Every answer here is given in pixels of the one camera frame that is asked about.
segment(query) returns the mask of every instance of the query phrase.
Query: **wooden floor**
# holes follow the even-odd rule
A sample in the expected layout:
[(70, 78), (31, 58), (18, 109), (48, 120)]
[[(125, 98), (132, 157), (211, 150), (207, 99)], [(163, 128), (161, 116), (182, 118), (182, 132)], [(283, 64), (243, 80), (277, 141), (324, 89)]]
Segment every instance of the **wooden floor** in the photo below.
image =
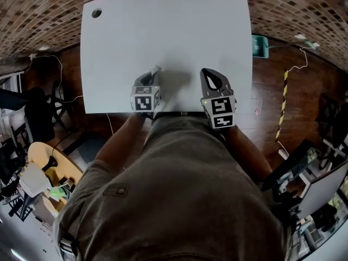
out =
[[(64, 66), (66, 101), (82, 95), (79, 51), (78, 46), (58, 55)], [(318, 124), (315, 122), (320, 94), (324, 92), (342, 101), (344, 92), (348, 89), (347, 74), (314, 55), (307, 53), (307, 57), (308, 66), (300, 70), (293, 69), (288, 76), (287, 105), (279, 141), (289, 152), (292, 152), (304, 138), (321, 149)], [(284, 70), (305, 63), (304, 54), (294, 47), (272, 49), (269, 59), (253, 58), (252, 99), (259, 105), (262, 100), (262, 107), (261, 110), (258, 109), (259, 115), (240, 115), (239, 127), (262, 150), (273, 168), (282, 161), (277, 154), (280, 145), (275, 143), (275, 135), (283, 100)], [(59, 77), (60, 66), (56, 58), (38, 58), (22, 78), (23, 86), (25, 89), (40, 86), (48, 94), (51, 92), (52, 82), (59, 80)], [(76, 99), (72, 105), (80, 128), (98, 132), (105, 138), (111, 136), (106, 114), (86, 114), (83, 98)], [(114, 131), (124, 123), (127, 115), (109, 115)], [(144, 142), (148, 129), (149, 124), (139, 136), (139, 146)], [(52, 143), (58, 142), (62, 136), (63, 133), (58, 133)]]

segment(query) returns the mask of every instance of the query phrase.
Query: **hole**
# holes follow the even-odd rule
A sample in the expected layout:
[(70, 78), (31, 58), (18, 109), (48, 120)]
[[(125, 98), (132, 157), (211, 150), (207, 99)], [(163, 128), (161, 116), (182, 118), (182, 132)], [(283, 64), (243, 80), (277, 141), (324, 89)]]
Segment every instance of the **hole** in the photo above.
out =
[(100, 17), (100, 15), (102, 14), (102, 9), (95, 9), (93, 12), (92, 12), (92, 17), (93, 18), (97, 18), (97, 17)]

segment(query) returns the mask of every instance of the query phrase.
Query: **desk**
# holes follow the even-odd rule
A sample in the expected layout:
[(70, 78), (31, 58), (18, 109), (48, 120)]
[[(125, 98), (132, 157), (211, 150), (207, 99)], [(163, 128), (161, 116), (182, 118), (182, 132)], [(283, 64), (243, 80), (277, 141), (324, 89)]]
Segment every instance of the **desk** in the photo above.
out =
[(134, 81), (154, 65), (162, 68), (158, 111), (203, 111), (206, 67), (228, 78), (236, 113), (251, 112), (247, 0), (94, 0), (83, 8), (80, 57), (86, 113), (133, 112)]
[[(53, 147), (43, 142), (34, 142), (30, 145), (28, 150), (28, 161), (43, 168), (52, 155), (52, 149)], [(51, 169), (55, 170), (58, 179), (61, 180), (63, 177), (67, 179), (72, 178), (76, 185), (83, 174), (81, 169), (58, 149), (54, 149), (53, 156), (57, 160), (58, 166)]]

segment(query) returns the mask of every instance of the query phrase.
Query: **wall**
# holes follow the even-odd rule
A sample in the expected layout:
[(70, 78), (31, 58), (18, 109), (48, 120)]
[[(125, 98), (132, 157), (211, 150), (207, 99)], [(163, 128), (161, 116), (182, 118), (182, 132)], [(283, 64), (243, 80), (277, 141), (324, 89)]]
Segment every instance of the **wall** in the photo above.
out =
[[(83, 4), (92, 0), (0, 0), (0, 58), (79, 43)], [(348, 70), (348, 0), (248, 0), (252, 29), (284, 41), (302, 33), (317, 54)], [(0, 59), (0, 74), (6, 61)]]
[(320, 248), (314, 251), (305, 261), (347, 261), (348, 260), (348, 221)]
[(22, 222), (16, 215), (10, 217), (9, 205), (0, 206), (0, 237), (27, 261), (60, 261), (52, 239), (40, 230), (41, 223), (29, 214)]

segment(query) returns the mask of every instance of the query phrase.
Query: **hazard tape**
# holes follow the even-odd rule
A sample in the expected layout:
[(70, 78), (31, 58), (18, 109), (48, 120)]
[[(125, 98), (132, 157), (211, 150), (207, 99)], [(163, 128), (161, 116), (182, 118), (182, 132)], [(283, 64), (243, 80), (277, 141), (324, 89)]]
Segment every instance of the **hazard tape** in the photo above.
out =
[(278, 131), (277, 131), (277, 134), (276, 134), (276, 140), (275, 140), (276, 142), (278, 141), (279, 135), (281, 133), (282, 123), (283, 123), (283, 119), (284, 119), (285, 105), (287, 103), (288, 73), (289, 73), (288, 70), (286, 70), (285, 73), (284, 73), (284, 91), (283, 91), (282, 112), (281, 112), (281, 117), (279, 119)]

